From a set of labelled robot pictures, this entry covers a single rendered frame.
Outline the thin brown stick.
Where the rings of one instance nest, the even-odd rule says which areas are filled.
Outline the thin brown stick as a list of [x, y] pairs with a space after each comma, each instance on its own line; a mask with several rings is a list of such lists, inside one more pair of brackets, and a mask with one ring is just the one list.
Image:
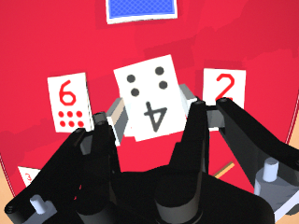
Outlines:
[[222, 169], [220, 169], [213, 176], [219, 178], [220, 176], [222, 176], [223, 174], [225, 174], [228, 170], [230, 170], [233, 166], [235, 166], [234, 163], [232, 161], [230, 161], [227, 165], [225, 165]]

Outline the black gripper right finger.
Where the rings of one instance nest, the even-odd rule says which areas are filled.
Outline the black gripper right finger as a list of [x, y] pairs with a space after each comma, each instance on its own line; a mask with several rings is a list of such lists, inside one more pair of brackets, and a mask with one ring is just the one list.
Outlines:
[[299, 212], [299, 149], [278, 140], [232, 99], [215, 105], [178, 85], [186, 123], [166, 172], [154, 192], [159, 214], [167, 223], [181, 224], [197, 213], [202, 172], [208, 174], [209, 128], [219, 132], [254, 188], [272, 207], [276, 222]]

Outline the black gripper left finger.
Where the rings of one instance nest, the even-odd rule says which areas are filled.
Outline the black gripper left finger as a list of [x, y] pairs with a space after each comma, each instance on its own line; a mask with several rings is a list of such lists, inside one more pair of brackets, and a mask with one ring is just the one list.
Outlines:
[[114, 224], [118, 209], [113, 173], [121, 172], [117, 146], [129, 120], [123, 97], [92, 120], [93, 130], [76, 128], [7, 203], [4, 211], [13, 224], [42, 224], [75, 198], [84, 224]]

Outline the red card cloth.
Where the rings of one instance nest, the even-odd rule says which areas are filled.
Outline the red card cloth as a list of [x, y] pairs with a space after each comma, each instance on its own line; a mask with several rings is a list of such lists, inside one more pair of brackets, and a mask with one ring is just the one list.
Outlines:
[[[297, 118], [297, 114], [298, 114], [298, 110], [299, 110], [299, 90], [298, 90], [298, 94], [297, 94], [295, 108], [294, 108], [293, 115], [292, 115], [292, 122], [291, 122], [290, 129], [288, 131], [287, 138], [286, 138], [286, 141], [285, 141], [286, 144], [290, 143], [290, 140], [291, 140], [291, 137], [292, 137], [292, 131], [293, 131], [294, 124], [296, 122], [296, 118]], [[15, 197], [16, 195], [15, 195], [15, 192], [14, 192], [12, 186], [11, 186], [9, 178], [7, 176], [7, 171], [6, 171], [5, 165], [3, 163], [3, 160], [2, 160], [2, 157], [1, 157], [1, 153], [0, 153], [0, 163], [1, 163], [1, 166], [2, 166], [2, 169], [3, 169], [3, 172], [5, 174], [7, 183], [9, 185], [9, 188], [11, 190], [11, 193], [12, 193], [13, 197]]]
[[[0, 153], [42, 169], [71, 133], [55, 130], [48, 77], [85, 73], [92, 114], [120, 97], [114, 70], [171, 55], [203, 99], [204, 68], [246, 70], [244, 109], [285, 143], [299, 90], [299, 0], [177, 0], [177, 19], [107, 24], [106, 0], [0, 0]], [[183, 131], [117, 146], [121, 171], [167, 165]]]

